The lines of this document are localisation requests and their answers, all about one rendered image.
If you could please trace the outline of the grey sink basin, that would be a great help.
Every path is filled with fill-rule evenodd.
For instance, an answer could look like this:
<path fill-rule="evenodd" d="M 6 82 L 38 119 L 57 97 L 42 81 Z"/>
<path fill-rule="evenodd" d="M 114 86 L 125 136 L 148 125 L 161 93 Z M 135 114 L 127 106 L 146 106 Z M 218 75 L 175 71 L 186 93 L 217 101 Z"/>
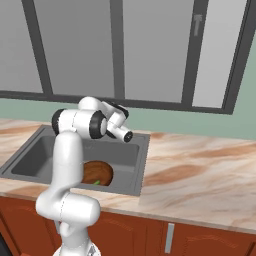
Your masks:
<path fill-rule="evenodd" d="M 83 160 L 98 160 L 113 168 L 109 186 L 79 184 L 77 188 L 139 196 L 146 164 L 150 135 L 134 133 L 129 143 L 104 136 L 83 140 Z M 0 168 L 0 177 L 49 184 L 55 133 L 42 125 Z"/>

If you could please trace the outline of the brown wooden bowl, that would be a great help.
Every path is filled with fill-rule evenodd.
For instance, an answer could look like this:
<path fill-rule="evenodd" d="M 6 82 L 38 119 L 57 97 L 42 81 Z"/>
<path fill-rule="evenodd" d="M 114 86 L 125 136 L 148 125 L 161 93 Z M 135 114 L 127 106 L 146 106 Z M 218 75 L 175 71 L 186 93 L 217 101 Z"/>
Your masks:
<path fill-rule="evenodd" d="M 93 184 L 100 180 L 100 185 L 108 186 L 113 179 L 113 168 L 103 161 L 89 161 L 84 164 L 84 184 Z"/>

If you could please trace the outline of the red-brown base cabinet door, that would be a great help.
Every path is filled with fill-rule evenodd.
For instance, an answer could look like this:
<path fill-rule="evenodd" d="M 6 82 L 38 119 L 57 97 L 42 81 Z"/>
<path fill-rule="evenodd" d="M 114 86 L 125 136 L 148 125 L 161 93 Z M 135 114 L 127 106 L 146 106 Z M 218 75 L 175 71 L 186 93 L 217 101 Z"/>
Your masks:
<path fill-rule="evenodd" d="M 171 252 L 164 252 L 166 226 L 161 256 L 256 256 L 255 234 L 174 224 Z"/>
<path fill-rule="evenodd" d="M 53 256 L 61 245 L 54 222 L 29 200 L 0 197 L 0 234 L 12 256 Z"/>
<path fill-rule="evenodd" d="M 88 228 L 101 256 L 160 256 L 162 231 L 159 220 L 107 212 Z"/>

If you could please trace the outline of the black appliance panel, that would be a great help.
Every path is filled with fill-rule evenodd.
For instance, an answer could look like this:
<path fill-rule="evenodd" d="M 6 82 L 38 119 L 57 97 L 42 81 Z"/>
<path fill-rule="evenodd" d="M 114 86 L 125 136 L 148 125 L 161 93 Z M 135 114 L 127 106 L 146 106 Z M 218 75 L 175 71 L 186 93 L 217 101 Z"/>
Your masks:
<path fill-rule="evenodd" d="M 0 256 L 13 256 L 1 233 L 0 233 Z"/>

